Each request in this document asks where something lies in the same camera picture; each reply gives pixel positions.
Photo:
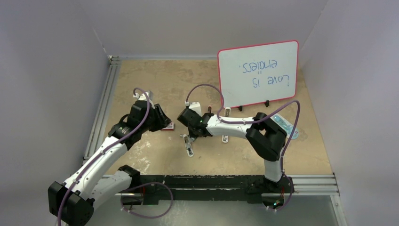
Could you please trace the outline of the red staple box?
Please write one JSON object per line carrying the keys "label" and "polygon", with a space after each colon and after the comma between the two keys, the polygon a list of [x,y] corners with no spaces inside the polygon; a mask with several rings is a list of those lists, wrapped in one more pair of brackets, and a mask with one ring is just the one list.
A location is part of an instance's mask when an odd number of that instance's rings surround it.
{"label": "red staple box", "polygon": [[163,128],[162,130],[166,130],[166,131],[173,131],[175,128],[175,124],[173,122],[171,122],[170,124],[168,124],[165,128]]}

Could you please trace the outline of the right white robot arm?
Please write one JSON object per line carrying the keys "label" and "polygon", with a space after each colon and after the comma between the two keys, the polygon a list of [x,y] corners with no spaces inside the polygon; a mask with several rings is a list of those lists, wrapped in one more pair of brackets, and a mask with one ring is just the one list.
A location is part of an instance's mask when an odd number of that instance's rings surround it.
{"label": "right white robot arm", "polygon": [[254,117],[219,117],[213,113],[202,116],[185,108],[177,120],[188,128],[189,136],[230,136],[247,140],[258,156],[264,160],[264,185],[271,192],[282,187],[282,155],[287,147],[287,132],[265,113]]}

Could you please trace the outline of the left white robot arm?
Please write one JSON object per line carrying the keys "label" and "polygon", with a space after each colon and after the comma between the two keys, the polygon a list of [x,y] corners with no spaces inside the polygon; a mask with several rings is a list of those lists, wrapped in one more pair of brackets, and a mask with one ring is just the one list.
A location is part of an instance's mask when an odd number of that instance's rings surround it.
{"label": "left white robot arm", "polygon": [[155,181],[143,183],[140,172],[127,165],[106,180],[102,177],[141,139],[143,133],[159,131],[170,123],[159,104],[136,101],[130,113],[121,117],[100,148],[76,173],[62,183],[52,183],[48,188],[49,210],[57,217],[57,224],[84,226],[95,209],[114,194],[145,191],[146,186],[155,185]]}

